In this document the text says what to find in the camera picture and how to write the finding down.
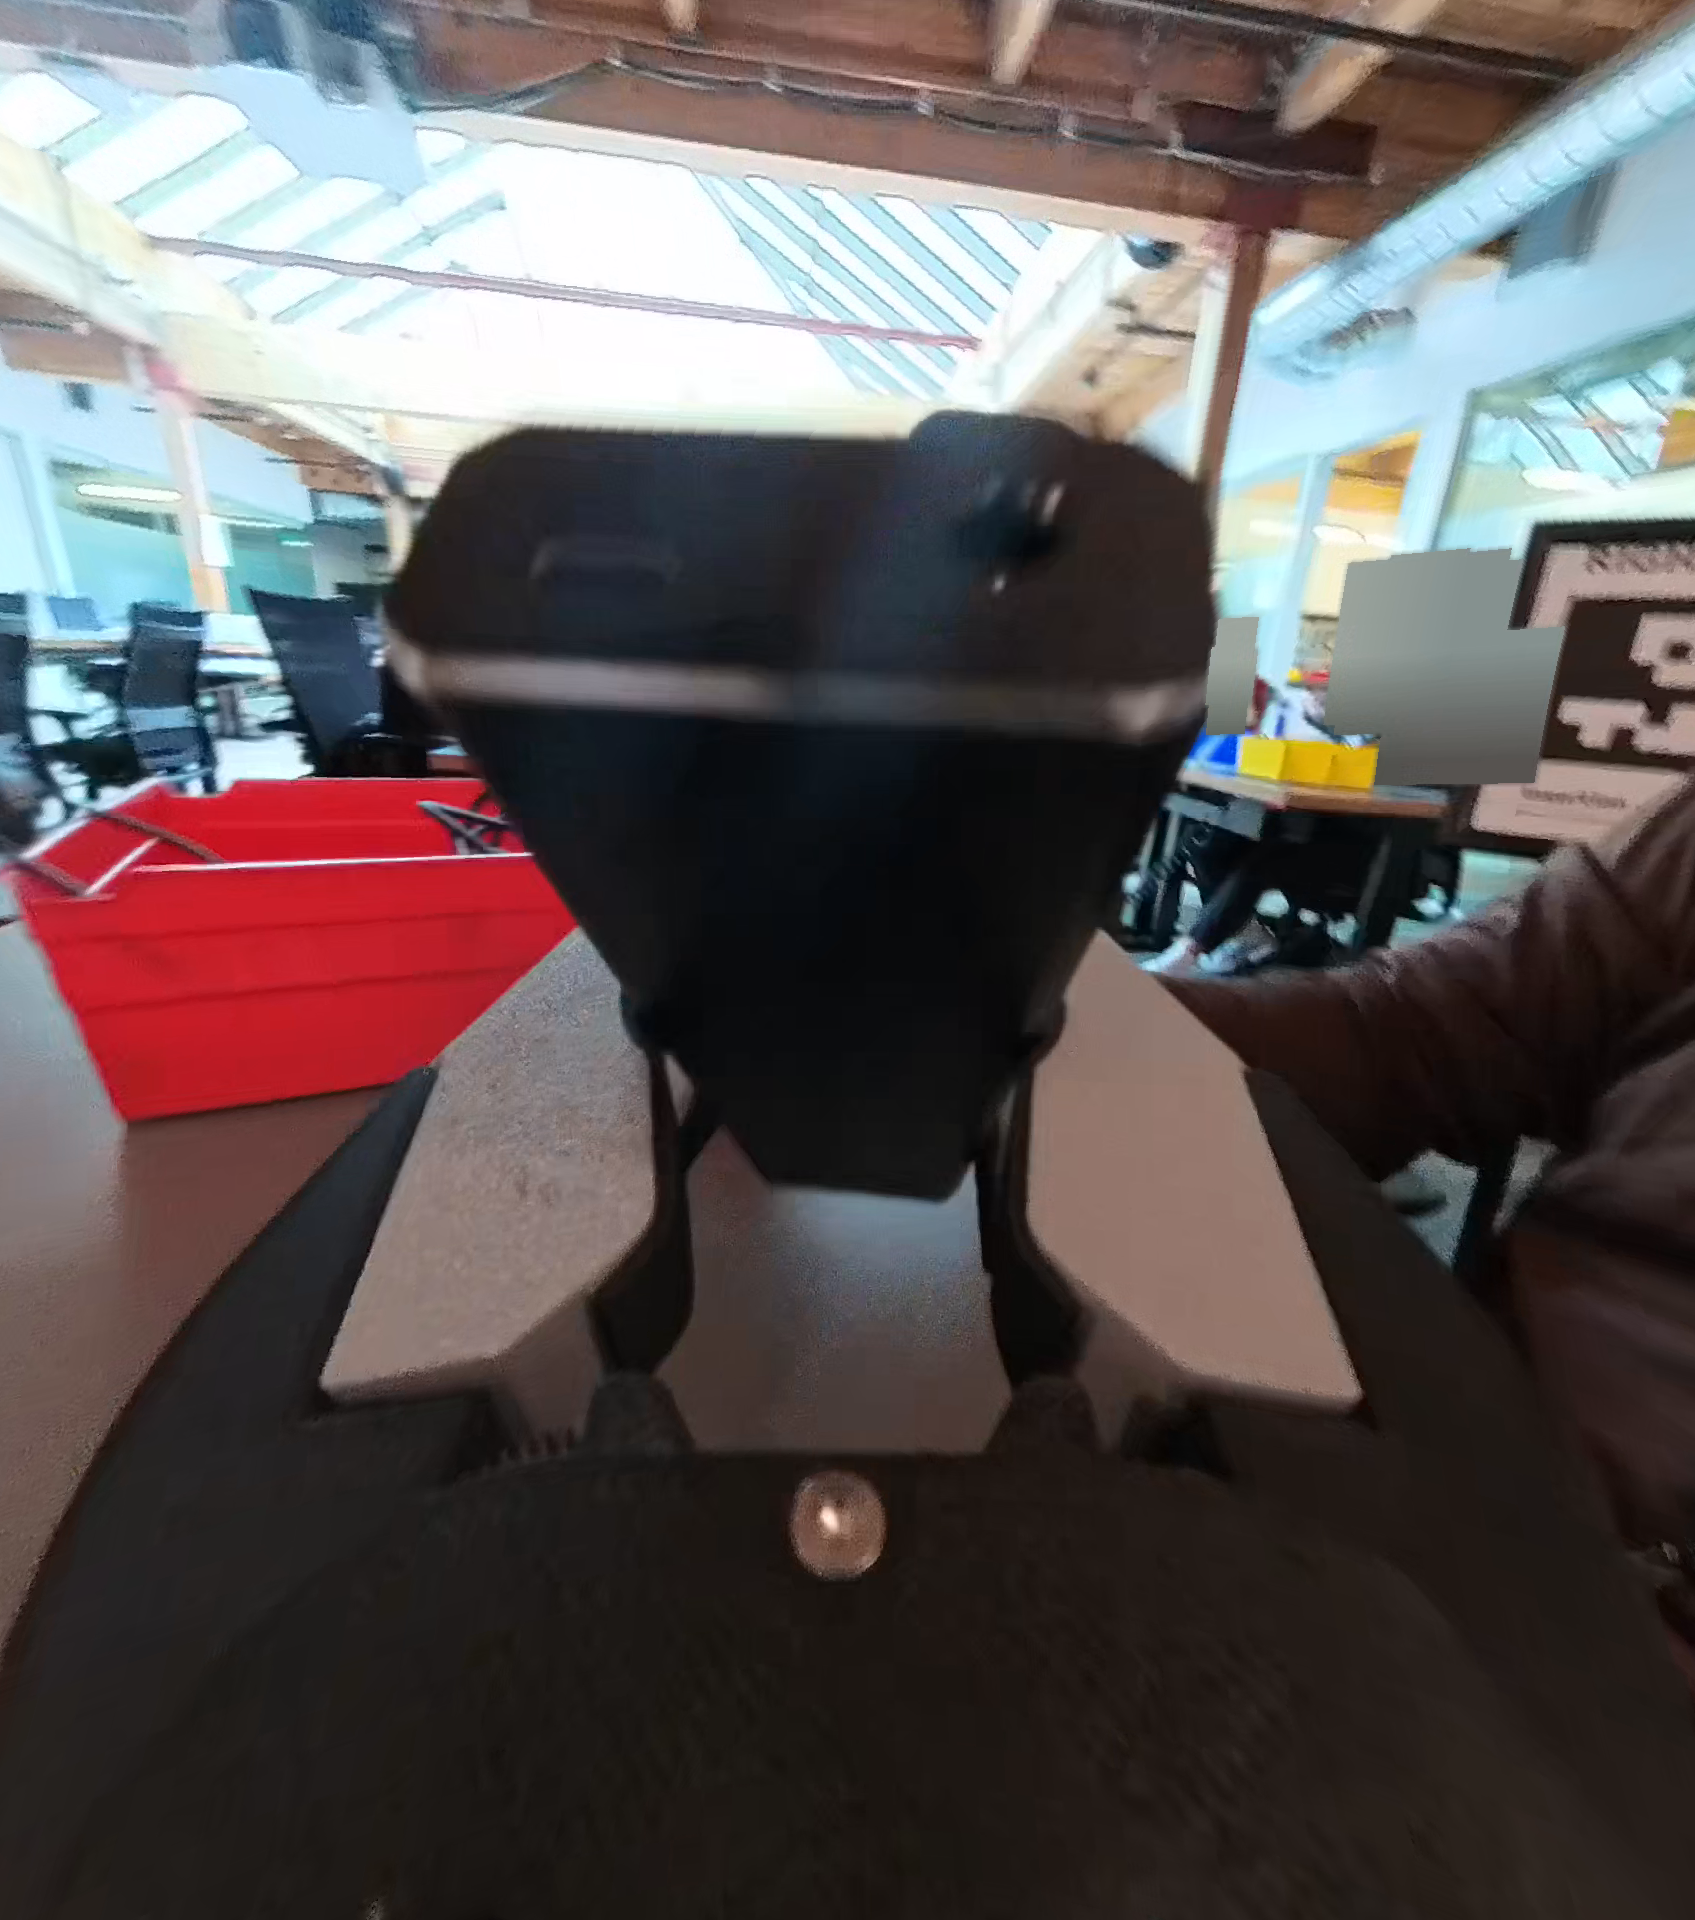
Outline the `wooden table black legs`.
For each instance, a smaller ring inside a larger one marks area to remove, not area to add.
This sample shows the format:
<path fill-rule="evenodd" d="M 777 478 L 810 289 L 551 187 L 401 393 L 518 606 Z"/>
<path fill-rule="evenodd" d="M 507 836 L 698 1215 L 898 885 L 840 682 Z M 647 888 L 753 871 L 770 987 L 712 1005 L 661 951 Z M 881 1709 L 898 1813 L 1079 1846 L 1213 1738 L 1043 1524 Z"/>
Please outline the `wooden table black legs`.
<path fill-rule="evenodd" d="M 1159 802 L 1121 881 L 1109 934 L 1133 957 L 1159 957 L 1183 934 L 1183 895 L 1244 898 L 1235 876 L 1261 876 L 1286 898 L 1278 945 L 1336 963 L 1388 945 L 1429 888 L 1456 888 L 1456 786 L 1331 786 L 1187 771 Z"/>

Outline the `black usb hub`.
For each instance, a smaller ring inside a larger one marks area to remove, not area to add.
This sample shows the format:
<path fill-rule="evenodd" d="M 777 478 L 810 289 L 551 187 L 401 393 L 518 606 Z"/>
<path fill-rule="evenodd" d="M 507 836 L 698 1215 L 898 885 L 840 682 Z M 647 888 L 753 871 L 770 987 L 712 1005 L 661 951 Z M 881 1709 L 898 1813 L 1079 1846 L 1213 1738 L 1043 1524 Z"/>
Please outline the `black usb hub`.
<path fill-rule="evenodd" d="M 1207 716 L 1213 514 L 1031 416 L 518 429 L 385 662 L 770 1184 L 944 1196 Z"/>

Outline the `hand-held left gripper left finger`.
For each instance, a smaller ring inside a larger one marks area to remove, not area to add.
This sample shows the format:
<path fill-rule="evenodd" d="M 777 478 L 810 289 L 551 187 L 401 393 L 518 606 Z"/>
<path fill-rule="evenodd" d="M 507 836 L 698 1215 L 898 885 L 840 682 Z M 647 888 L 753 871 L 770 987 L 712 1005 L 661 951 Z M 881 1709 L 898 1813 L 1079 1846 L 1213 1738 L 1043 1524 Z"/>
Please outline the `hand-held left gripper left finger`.
<path fill-rule="evenodd" d="M 584 1411 L 695 1308 L 691 1082 L 571 934 L 436 1056 L 323 1390 Z"/>

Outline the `yellow plastic bin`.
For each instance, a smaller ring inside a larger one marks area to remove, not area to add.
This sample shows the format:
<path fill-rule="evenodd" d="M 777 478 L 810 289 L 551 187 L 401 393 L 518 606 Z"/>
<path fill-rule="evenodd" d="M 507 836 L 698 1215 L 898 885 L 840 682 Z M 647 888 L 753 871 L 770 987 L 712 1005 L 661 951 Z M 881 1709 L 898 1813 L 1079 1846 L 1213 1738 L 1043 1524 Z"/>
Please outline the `yellow plastic bin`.
<path fill-rule="evenodd" d="M 1235 775 L 1367 790 L 1378 785 L 1378 742 L 1244 736 Z"/>

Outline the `black framed marker sign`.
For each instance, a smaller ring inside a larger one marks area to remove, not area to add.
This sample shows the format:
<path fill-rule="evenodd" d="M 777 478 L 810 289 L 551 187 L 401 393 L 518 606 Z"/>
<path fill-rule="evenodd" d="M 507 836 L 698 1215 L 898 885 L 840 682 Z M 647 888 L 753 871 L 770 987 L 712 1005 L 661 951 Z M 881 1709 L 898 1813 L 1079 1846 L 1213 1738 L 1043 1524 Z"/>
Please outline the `black framed marker sign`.
<path fill-rule="evenodd" d="M 1543 516 L 1515 624 L 1562 631 L 1535 775 L 1476 786 L 1464 842 L 1601 842 L 1695 775 L 1695 516 Z"/>

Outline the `person's right forearm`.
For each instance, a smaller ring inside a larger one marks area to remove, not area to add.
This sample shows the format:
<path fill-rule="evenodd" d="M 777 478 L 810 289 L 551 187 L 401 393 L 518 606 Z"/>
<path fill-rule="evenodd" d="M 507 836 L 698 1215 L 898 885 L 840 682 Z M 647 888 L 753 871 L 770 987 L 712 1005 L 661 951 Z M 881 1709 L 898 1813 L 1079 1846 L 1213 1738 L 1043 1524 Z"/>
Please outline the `person's right forearm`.
<path fill-rule="evenodd" d="M 1695 1184 L 1695 776 L 1417 945 L 1166 994 L 1367 1176 L 1534 1138 Z"/>

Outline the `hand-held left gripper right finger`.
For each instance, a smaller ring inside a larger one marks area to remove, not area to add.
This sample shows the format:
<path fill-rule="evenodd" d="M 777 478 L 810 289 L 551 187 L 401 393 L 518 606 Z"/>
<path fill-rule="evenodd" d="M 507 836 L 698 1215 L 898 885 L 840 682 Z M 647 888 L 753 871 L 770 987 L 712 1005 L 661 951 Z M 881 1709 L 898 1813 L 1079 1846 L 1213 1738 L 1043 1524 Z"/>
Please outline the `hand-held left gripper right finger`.
<path fill-rule="evenodd" d="M 1244 1062 L 1102 934 L 979 1160 L 979 1243 L 1011 1385 L 1362 1409 Z"/>

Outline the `wooden support post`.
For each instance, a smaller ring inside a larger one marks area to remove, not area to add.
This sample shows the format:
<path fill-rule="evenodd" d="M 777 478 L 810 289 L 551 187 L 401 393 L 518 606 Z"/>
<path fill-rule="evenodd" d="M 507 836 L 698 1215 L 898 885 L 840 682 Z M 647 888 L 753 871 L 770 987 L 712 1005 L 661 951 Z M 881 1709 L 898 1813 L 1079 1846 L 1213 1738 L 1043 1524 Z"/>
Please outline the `wooden support post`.
<path fill-rule="evenodd" d="M 1252 308 L 1267 281 L 1267 251 L 1267 230 L 1230 230 L 1196 320 L 1196 368 L 1187 375 L 1187 448 L 1207 514 L 1218 509 L 1224 448 L 1244 386 Z"/>

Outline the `red plastic bin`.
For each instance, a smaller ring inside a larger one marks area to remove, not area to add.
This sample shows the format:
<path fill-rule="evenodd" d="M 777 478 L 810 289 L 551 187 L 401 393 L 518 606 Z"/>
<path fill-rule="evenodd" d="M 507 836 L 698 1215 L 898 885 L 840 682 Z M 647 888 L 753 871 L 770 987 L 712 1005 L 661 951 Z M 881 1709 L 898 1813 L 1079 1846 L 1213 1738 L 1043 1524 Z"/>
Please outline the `red plastic bin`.
<path fill-rule="evenodd" d="M 125 1121 L 393 1085 L 571 935 L 479 776 L 140 785 L 4 881 Z"/>

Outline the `silver ventilation duct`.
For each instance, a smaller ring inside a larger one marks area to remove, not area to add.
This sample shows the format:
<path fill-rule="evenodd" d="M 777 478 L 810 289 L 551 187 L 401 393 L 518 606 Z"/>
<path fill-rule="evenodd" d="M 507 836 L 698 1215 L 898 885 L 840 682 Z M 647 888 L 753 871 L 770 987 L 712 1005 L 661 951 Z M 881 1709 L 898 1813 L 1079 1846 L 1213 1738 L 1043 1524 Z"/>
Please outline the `silver ventilation duct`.
<path fill-rule="evenodd" d="M 1689 115 L 1695 12 L 1562 95 L 1464 175 L 1365 242 L 1271 292 L 1252 317 L 1246 352 L 1288 377 L 1328 377 L 1344 352 L 1343 334 L 1393 292 L 1622 167 Z"/>

